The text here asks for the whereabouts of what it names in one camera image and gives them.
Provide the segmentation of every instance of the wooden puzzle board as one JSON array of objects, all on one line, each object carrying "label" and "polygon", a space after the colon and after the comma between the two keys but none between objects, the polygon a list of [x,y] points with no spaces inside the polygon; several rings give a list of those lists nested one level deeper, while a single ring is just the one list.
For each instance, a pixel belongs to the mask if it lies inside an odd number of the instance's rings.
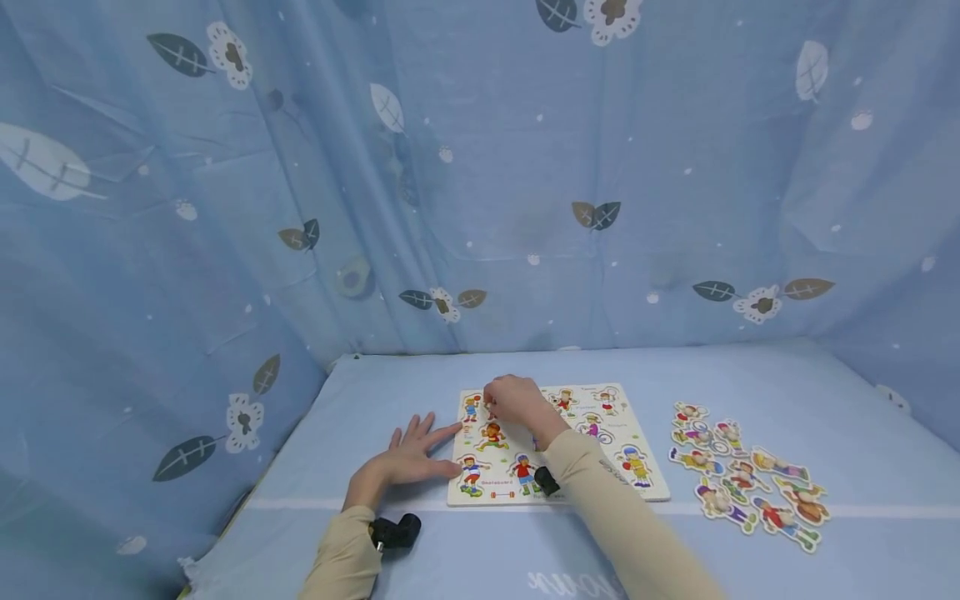
[{"label": "wooden puzzle board", "polygon": [[[540,388],[574,430],[600,442],[614,468],[648,501],[670,499],[670,490],[617,383]],[[563,490],[546,497],[533,481],[543,455],[522,426],[492,420],[482,390],[460,393],[463,429],[453,443],[453,461],[463,474],[450,481],[448,506],[564,504]]]}]

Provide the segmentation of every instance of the pile of puzzle pieces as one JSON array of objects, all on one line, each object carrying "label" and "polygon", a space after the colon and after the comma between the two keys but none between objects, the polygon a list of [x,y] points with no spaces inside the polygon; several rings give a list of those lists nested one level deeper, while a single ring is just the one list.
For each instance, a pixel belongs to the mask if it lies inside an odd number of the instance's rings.
[{"label": "pile of puzzle pieces", "polygon": [[[827,490],[813,483],[809,469],[758,445],[746,451],[735,420],[723,419],[711,427],[706,407],[681,402],[675,406],[670,437],[676,445],[668,458],[700,473],[694,493],[704,516],[728,520],[748,536],[762,524],[768,534],[782,534],[807,554],[816,552],[823,536],[815,528],[828,521],[830,513],[819,502]],[[763,495],[775,492],[786,504]]]}]

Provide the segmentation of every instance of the light blue tablecloth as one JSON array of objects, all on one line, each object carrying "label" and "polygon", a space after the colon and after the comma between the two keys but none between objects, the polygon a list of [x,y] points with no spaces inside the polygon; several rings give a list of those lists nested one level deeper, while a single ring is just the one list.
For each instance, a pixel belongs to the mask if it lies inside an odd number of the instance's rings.
[{"label": "light blue tablecloth", "polygon": [[[806,341],[778,345],[341,359],[247,508],[195,567],[199,598],[294,598],[350,475],[414,412],[456,419],[462,389],[504,372],[541,385],[621,383],[673,500],[654,505],[731,598],[948,598],[960,539],[960,455]],[[833,520],[813,556],[700,515],[697,475],[669,463],[673,403],[705,404],[810,468]],[[440,449],[448,455],[450,448]],[[782,499],[770,496],[771,499]],[[450,509],[443,483],[402,490],[383,515],[423,521],[374,598],[624,598],[567,509]]]}]

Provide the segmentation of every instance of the white stripe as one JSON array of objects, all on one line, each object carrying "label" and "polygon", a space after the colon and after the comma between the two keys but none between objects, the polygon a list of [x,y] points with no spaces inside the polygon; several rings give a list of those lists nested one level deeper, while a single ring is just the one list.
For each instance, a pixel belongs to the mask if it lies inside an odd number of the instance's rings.
[{"label": "white stripe", "polygon": [[[337,498],[252,498],[245,508],[260,511],[339,511],[344,501]],[[442,500],[413,500],[397,502],[391,509],[408,512],[432,513],[554,513],[570,512],[566,504],[501,506],[447,506]],[[650,508],[658,515],[700,515],[699,502],[651,502]],[[827,504],[830,516],[838,518],[914,518],[960,520],[960,506],[909,506],[870,504]]]}]

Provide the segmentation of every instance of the right hand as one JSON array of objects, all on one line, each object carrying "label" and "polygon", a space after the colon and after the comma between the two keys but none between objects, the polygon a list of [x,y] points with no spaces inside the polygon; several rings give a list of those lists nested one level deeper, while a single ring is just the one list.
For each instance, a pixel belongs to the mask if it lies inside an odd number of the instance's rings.
[{"label": "right hand", "polygon": [[495,419],[523,425],[534,434],[540,449],[570,428],[529,377],[501,375],[484,387],[483,396]]}]

